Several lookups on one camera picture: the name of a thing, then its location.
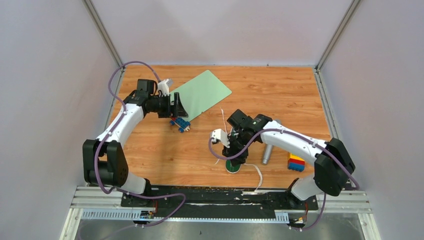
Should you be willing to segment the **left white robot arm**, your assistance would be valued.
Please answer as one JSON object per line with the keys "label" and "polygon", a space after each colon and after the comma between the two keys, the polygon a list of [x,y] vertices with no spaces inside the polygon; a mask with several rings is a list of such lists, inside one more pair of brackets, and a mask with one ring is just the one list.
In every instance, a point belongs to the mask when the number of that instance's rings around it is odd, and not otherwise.
{"label": "left white robot arm", "polygon": [[161,82],[138,79],[136,89],[121,101],[121,109],[110,126],[96,139],[83,143],[83,175],[87,183],[134,193],[135,202],[142,207],[152,203],[150,181],[129,171],[123,148],[148,113],[156,113],[159,118],[188,117],[179,93],[170,94],[172,83],[170,78]]}

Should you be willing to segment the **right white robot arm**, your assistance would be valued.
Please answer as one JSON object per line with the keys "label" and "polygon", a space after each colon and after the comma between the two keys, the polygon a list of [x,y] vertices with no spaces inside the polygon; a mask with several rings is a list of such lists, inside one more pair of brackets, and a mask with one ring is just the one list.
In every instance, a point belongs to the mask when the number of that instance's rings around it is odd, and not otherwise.
{"label": "right white robot arm", "polygon": [[209,144],[220,142],[222,154],[219,159],[237,168],[246,162],[248,148],[254,142],[283,149],[313,166],[314,172],[307,177],[295,179],[285,195],[286,204],[298,209],[305,201],[318,194],[333,197],[340,195],[348,180],[352,180],[355,164],[343,142],[335,137],[326,141],[291,130],[271,117],[258,114],[252,118],[236,110],[227,122],[232,131],[216,129],[210,134]]}

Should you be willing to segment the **green canvas sneaker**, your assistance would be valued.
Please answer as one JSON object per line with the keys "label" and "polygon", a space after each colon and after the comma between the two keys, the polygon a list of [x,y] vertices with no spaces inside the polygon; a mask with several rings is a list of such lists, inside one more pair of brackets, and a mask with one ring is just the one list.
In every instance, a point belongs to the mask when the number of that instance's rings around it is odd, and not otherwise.
{"label": "green canvas sneaker", "polygon": [[230,174],[236,174],[237,172],[239,172],[240,169],[241,169],[241,166],[242,166],[242,164],[234,167],[233,166],[233,160],[226,160],[225,161],[225,169]]}

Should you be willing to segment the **white shoelace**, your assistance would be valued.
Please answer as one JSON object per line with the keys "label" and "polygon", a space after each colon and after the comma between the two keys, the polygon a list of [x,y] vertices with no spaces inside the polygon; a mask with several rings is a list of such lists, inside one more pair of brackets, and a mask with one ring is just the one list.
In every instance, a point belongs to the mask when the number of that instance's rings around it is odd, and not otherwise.
{"label": "white shoelace", "polygon": [[[226,123],[226,120],[225,120],[225,112],[224,112],[224,110],[221,108],[221,107],[219,107],[220,108],[220,112],[221,112],[221,118],[222,118],[222,122],[223,122],[223,126],[224,126],[224,132],[226,133],[226,134],[228,134],[229,133],[229,131],[228,131],[228,128],[227,128],[227,123]],[[255,188],[255,191],[257,191],[258,189],[259,189],[259,187],[261,187],[262,186],[262,184],[263,184],[263,175],[262,175],[262,172],[261,172],[261,170],[259,169],[259,167],[257,166],[257,165],[255,165],[255,164],[248,164],[248,163],[244,163],[243,164],[244,166],[252,166],[252,167],[254,167],[254,169],[257,171],[257,174],[258,174],[258,176],[259,176],[259,181],[258,181],[258,184],[257,184],[257,187]],[[225,168],[225,170],[229,173],[229,174],[236,174],[236,173],[238,173],[240,170],[241,170],[241,166],[240,166],[240,168],[238,169],[238,170],[235,170],[235,171],[230,171],[230,170],[228,170],[227,168]]]}

